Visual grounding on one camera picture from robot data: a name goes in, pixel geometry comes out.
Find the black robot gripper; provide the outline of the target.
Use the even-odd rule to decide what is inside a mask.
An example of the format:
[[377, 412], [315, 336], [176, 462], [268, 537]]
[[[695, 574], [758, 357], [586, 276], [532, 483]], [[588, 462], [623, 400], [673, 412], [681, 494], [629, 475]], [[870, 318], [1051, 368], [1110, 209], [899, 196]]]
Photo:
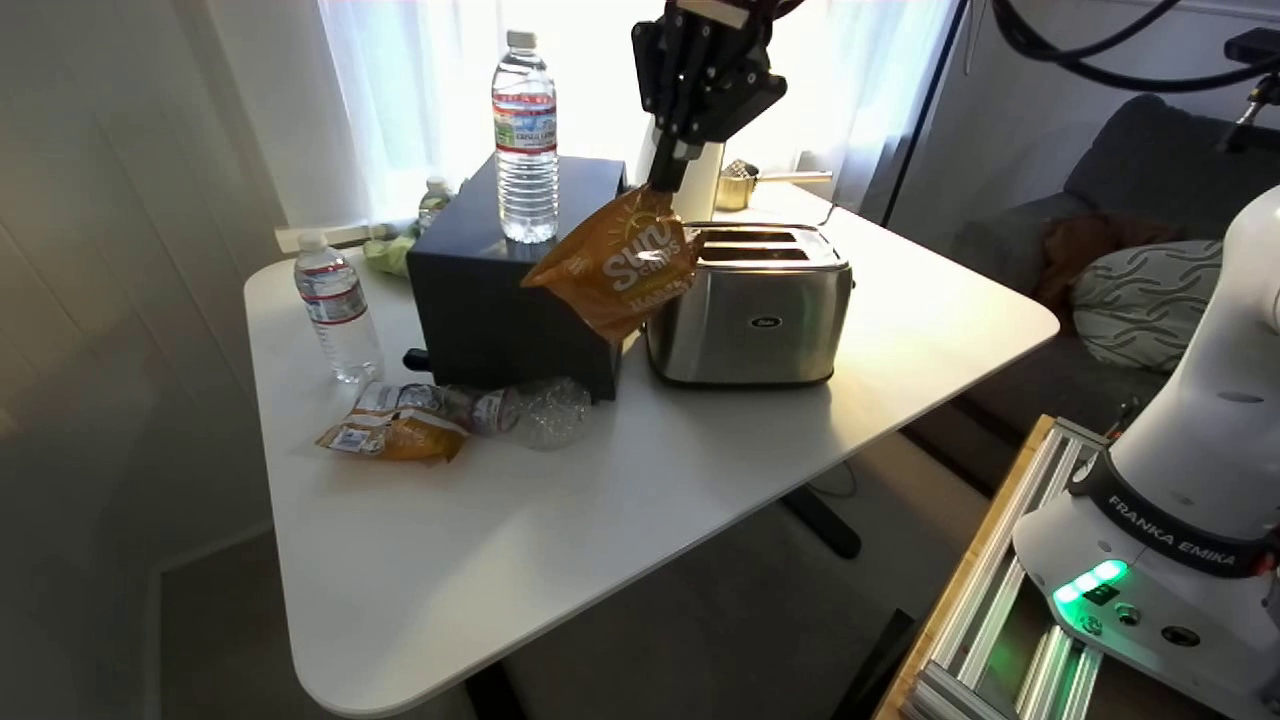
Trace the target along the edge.
[[789, 80], [772, 72], [772, 25], [805, 0], [665, 0], [631, 29], [640, 109], [656, 119], [650, 187], [675, 193], [690, 143], [724, 143], [770, 113]]

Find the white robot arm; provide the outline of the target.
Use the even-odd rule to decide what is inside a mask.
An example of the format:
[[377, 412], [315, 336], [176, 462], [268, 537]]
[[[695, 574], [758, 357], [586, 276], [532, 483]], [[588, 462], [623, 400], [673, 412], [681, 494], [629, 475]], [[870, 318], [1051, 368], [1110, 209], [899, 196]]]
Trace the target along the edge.
[[1011, 525], [1051, 619], [1234, 717], [1277, 720], [1280, 187], [1230, 233], [1208, 307], [1166, 389]]

